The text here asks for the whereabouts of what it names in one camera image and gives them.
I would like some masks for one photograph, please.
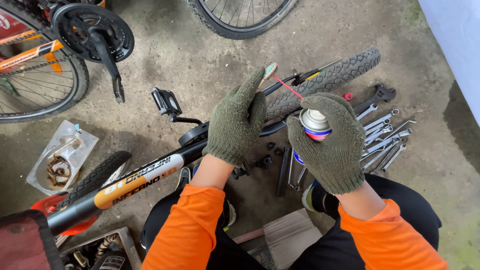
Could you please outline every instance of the orange shirt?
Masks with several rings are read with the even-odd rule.
[[[224,198],[219,189],[188,184],[150,247],[142,270],[204,270],[215,248],[215,228]],[[382,212],[367,221],[338,207],[341,228],[352,234],[366,268],[448,269],[435,249],[400,217],[398,205],[384,201]]]

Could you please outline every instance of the green knit glove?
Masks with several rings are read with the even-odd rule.
[[[301,106],[318,110],[332,128],[325,140],[307,136],[298,118],[287,119],[288,139],[318,182],[331,194],[357,189],[365,180],[360,169],[365,130],[352,107],[341,97],[319,93],[301,100]]]
[[[242,85],[229,91],[215,106],[203,155],[211,154],[237,168],[241,167],[265,121],[265,95],[255,93],[264,73],[265,68],[257,68]]]

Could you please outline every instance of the bicycle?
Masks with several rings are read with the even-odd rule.
[[[251,0],[250,6],[236,1],[186,0],[203,24],[231,39],[264,33],[299,0],[282,0],[280,4],[280,0],[255,1],[258,4]],[[133,33],[120,17],[103,9],[105,3],[0,0],[0,29],[5,29],[0,33],[0,123],[43,119],[74,106],[88,89],[85,60],[104,63],[112,77],[116,101],[125,102],[115,63],[132,53]],[[261,18],[255,20],[255,12],[261,9]],[[40,56],[45,57],[44,62],[39,61]]]
[[[342,86],[375,67],[379,61],[378,49],[370,48],[320,72],[293,74],[282,81],[284,83],[292,81],[295,90],[306,97]],[[282,84],[277,82],[263,92],[268,96],[281,86]],[[80,181],[70,194],[54,195],[50,198],[54,202],[49,206],[57,205],[50,215],[46,213],[44,204],[34,207],[48,215],[48,225],[53,235],[83,232],[95,222],[102,211],[123,202],[131,195],[148,188],[202,156],[202,149],[208,140],[208,122],[202,123],[198,119],[179,117],[182,112],[171,91],[154,87],[151,93],[160,114],[167,114],[171,122],[196,123],[198,126],[179,139],[180,148],[121,177],[119,176],[126,169],[126,163],[132,156],[125,151],[114,153]],[[286,118],[294,115],[299,109],[300,99],[292,92],[271,100],[267,105],[265,122],[273,122],[264,126],[260,137],[284,128]]]

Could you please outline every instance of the black bicycle frame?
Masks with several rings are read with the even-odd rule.
[[[284,83],[296,75],[283,80]],[[282,84],[277,82],[264,90],[265,95],[273,93]],[[260,137],[271,135],[284,128],[284,120],[266,125]],[[133,194],[149,187],[161,179],[171,175],[182,167],[202,157],[202,150],[207,139],[181,147],[140,168],[127,173],[117,180],[105,183],[101,188],[78,199],[73,204],[62,208],[59,212],[47,217],[48,226],[53,235],[58,235],[75,225],[93,217],[104,210],[123,202]]]

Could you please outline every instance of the spray can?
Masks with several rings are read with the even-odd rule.
[[[302,109],[299,119],[308,137],[314,141],[323,141],[332,132],[327,118],[317,110]],[[293,156],[300,164],[304,165],[295,151],[293,151]]]

